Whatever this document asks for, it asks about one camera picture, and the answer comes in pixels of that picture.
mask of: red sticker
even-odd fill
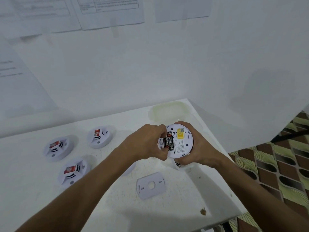
[[[96,129],[96,130],[95,130],[95,135],[94,135],[94,136],[97,137],[97,136],[99,136],[99,135],[100,135],[100,130],[99,130],[99,129]]]
[[[59,144],[60,144],[60,141],[56,141],[56,142],[50,144],[49,148],[51,149],[51,148],[53,148],[53,147],[55,147],[56,145],[59,145]]]
[[[74,172],[74,171],[75,171],[75,168],[76,168],[76,165],[71,166],[71,167],[67,167],[67,168],[64,170],[64,173],[63,173],[63,174]]]

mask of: patterned floor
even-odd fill
[[[299,113],[281,132],[309,129],[309,115]],[[264,143],[229,153],[251,178],[309,220],[309,135]],[[229,221],[234,232],[262,231],[249,213]]]

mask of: battery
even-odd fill
[[[174,159],[189,154],[193,147],[191,132],[181,124],[171,124],[166,129],[166,137],[159,139],[159,148],[168,148],[168,157]]]

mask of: finger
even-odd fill
[[[166,137],[167,130],[166,130],[166,126],[165,125],[159,125],[157,127],[157,130],[158,130],[159,137],[161,137],[161,138],[165,138]]]
[[[164,148],[155,152],[154,157],[160,159],[160,160],[166,160],[168,158],[168,148]]]
[[[189,131],[192,133],[193,137],[200,134],[199,131],[197,131],[190,123],[184,122],[184,121],[177,121],[175,124],[180,124],[185,126]]]
[[[191,164],[191,163],[194,162],[194,155],[189,154],[189,155],[187,155],[187,156],[184,156],[184,157],[175,159],[175,161],[176,161],[177,163],[179,163],[179,164],[182,164],[182,165]]]

